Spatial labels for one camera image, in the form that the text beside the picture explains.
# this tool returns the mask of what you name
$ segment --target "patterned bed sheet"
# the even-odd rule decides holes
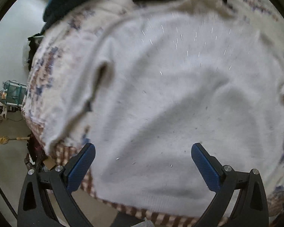
[[[67,92],[62,93],[63,85],[65,81],[71,81],[71,73],[80,67],[76,63],[84,57],[89,45],[97,40],[109,21],[146,6],[148,4],[134,4],[131,0],[90,0],[75,8],[46,32],[33,59],[22,110],[29,128],[41,145],[44,145],[42,132],[46,124],[44,117],[48,112],[47,106],[59,95],[62,95],[62,98],[72,98],[67,95]],[[267,36],[275,41],[284,56],[284,19],[269,0],[228,0],[228,6],[241,20],[254,27],[261,27]],[[73,155],[78,153],[82,144],[89,141],[86,138],[90,128],[88,119],[87,115],[78,125],[75,124],[72,130],[65,134],[65,138],[59,141],[51,151],[50,155],[57,164],[65,165]],[[284,154],[280,158],[275,175],[275,180],[268,189],[266,188],[271,219],[279,215],[284,207]],[[91,170],[87,172],[81,188],[90,196],[98,199]],[[98,200],[121,212],[138,218],[146,217],[157,225],[192,226],[198,219],[171,216],[102,199]],[[224,218],[220,224],[226,221],[227,218]]]

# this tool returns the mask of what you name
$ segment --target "white sweater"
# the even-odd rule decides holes
[[[99,198],[201,216],[214,193],[191,159],[196,142],[222,165],[257,168],[269,182],[284,142],[284,62],[221,0],[180,0],[125,16],[104,28],[80,65],[42,139],[49,152],[92,100]]]

